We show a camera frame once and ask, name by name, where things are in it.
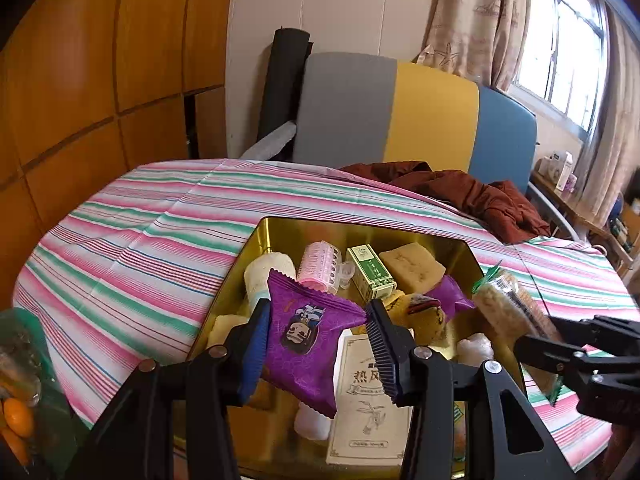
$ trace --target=green box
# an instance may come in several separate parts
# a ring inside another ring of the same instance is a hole
[[[396,280],[369,244],[347,249],[346,259],[356,266],[353,283],[365,302],[384,298],[396,290]]]

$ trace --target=yellow sponge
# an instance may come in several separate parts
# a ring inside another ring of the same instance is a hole
[[[380,259],[405,294],[430,291],[445,272],[444,266],[417,242],[380,253]]]

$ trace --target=cartoon character print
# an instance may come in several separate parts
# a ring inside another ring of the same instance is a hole
[[[318,306],[305,305],[296,309],[280,337],[280,343],[296,354],[308,354],[318,337],[318,324],[322,314],[324,308]]]

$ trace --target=window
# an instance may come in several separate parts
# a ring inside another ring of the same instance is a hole
[[[588,132],[606,74],[605,38],[596,0],[531,0],[516,84]]]

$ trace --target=orange fruit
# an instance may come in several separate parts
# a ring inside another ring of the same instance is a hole
[[[27,446],[24,441],[8,428],[2,428],[0,434],[2,434],[2,437],[6,440],[18,461],[26,467],[29,463],[29,452],[27,451]]]
[[[33,415],[21,400],[7,399],[4,402],[4,420],[18,436],[29,438],[33,434]]]

